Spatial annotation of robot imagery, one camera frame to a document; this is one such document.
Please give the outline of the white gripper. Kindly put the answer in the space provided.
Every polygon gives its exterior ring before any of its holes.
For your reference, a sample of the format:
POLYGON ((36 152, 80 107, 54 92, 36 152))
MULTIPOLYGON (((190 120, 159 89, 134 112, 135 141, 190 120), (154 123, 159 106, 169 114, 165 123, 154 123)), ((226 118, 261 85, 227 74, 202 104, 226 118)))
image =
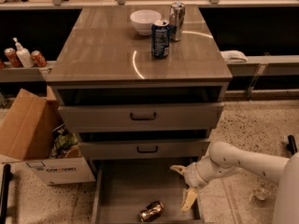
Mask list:
POLYGON ((198 197, 198 190, 207 185, 205 179, 201 176, 200 171, 202 163, 200 161, 193 162, 187 167, 183 165, 172 165, 170 169, 184 175, 185 183, 189 186, 188 189, 183 190, 183 198, 180 210, 187 212, 191 209, 198 197))

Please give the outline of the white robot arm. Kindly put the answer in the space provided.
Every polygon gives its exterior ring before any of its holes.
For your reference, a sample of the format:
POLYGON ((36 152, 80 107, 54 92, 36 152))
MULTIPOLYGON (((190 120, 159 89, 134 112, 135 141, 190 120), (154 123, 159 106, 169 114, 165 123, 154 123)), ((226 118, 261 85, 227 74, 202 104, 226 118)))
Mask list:
POLYGON ((189 211, 200 189, 213 179, 231 175, 236 168, 278 184, 272 224, 299 224, 299 153, 284 158, 245 151, 225 142, 211 143, 206 155, 187 167, 170 167, 188 185, 183 191, 180 210, 189 211))

